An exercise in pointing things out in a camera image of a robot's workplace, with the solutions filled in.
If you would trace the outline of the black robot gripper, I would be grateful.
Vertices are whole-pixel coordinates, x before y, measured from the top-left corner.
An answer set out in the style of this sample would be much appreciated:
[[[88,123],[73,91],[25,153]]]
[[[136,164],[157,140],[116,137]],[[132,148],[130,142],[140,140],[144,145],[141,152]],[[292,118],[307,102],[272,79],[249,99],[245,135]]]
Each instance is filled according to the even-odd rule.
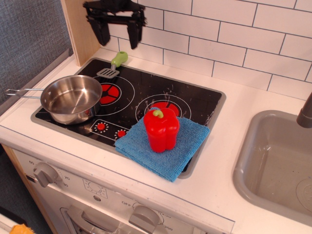
[[[145,6],[132,0],[86,1],[82,5],[98,42],[105,46],[110,41],[108,23],[127,25],[131,49],[142,39],[142,27],[146,25]]]

